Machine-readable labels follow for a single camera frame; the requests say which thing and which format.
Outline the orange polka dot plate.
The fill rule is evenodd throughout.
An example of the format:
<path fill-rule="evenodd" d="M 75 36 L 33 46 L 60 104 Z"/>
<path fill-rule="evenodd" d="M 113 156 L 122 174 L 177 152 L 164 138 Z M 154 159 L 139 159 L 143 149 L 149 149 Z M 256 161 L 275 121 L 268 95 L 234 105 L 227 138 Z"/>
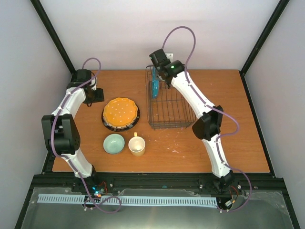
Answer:
<path fill-rule="evenodd" d="M 133 100 L 117 97 L 106 104 L 102 118 L 111 127 L 126 127 L 135 121 L 138 111 L 139 108 Z"/>

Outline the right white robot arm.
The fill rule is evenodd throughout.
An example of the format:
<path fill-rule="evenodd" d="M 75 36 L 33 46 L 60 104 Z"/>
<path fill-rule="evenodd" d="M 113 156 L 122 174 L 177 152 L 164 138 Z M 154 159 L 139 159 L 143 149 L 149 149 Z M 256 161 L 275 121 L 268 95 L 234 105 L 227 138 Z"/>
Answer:
<path fill-rule="evenodd" d="M 210 102 L 196 86 L 184 64 L 171 62 L 163 49 L 149 55 L 157 73 L 168 86 L 173 86 L 187 101 L 197 118 L 192 126 L 194 135 L 202 140 L 215 176 L 213 185 L 224 192 L 233 182 L 233 171 L 228 166 L 221 142 L 223 108 Z"/>

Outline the dark wire dish rack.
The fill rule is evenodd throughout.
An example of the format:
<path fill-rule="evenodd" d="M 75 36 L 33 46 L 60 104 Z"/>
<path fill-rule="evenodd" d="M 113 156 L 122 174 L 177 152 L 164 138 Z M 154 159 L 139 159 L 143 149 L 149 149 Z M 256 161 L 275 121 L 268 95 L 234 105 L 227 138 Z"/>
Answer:
<path fill-rule="evenodd" d="M 168 88 L 159 78 L 159 94 L 152 99 L 152 65 L 145 68 L 146 107 L 148 123 L 153 129 L 187 128 L 196 116 L 185 98 L 174 87 Z"/>

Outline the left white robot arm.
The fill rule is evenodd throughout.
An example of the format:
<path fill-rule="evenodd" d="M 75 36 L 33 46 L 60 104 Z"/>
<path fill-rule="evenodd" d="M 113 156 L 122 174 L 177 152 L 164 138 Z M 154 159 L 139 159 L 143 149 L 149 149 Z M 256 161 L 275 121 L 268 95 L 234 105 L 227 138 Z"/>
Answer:
<path fill-rule="evenodd" d="M 96 84 L 92 71 L 77 70 L 72 75 L 59 107 L 41 119 L 47 150 L 63 159 L 77 178 L 82 177 L 82 186 L 89 192 L 98 189 L 99 180 L 93 176 L 93 165 L 81 151 L 81 137 L 74 118 L 82 104 L 90 107 L 93 103 L 104 101 L 103 89 Z"/>

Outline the teal polka dot plate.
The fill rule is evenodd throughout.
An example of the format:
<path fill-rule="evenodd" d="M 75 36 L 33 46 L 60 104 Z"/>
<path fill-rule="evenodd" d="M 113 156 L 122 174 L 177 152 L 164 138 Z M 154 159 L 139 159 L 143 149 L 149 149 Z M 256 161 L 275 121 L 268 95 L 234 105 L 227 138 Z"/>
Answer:
<path fill-rule="evenodd" d="M 152 69 L 152 99 L 156 99 L 159 94 L 159 75 L 155 67 Z"/>

